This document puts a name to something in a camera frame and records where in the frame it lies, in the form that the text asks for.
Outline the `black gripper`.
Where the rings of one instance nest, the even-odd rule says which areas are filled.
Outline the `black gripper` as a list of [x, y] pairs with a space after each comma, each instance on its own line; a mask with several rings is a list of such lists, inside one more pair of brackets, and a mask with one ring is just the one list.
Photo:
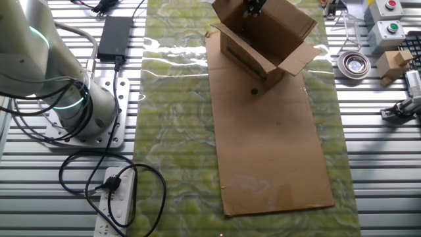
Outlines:
[[266, 0], [243, 0], [243, 4], [245, 5], [245, 12], [243, 14], [243, 17], [257, 17], [260, 14], [260, 10], [265, 3]]

